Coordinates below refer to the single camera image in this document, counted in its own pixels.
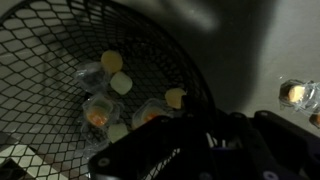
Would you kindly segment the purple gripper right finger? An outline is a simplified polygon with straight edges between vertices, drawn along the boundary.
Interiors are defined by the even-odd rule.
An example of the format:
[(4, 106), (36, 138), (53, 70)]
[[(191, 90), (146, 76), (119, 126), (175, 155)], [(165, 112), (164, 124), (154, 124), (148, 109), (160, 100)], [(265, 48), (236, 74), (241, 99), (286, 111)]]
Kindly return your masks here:
[(201, 180), (320, 180), (319, 137), (277, 114), (209, 110), (199, 121), (218, 141)]

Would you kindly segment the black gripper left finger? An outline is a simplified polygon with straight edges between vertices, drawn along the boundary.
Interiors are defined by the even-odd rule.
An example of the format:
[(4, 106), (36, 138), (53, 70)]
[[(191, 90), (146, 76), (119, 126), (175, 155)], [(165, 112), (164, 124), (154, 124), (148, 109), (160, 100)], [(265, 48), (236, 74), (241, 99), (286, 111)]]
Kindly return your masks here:
[(94, 155), (91, 180), (141, 180), (162, 165), (157, 180), (213, 180), (214, 163), (199, 100), (185, 96), (177, 116), (158, 116)]

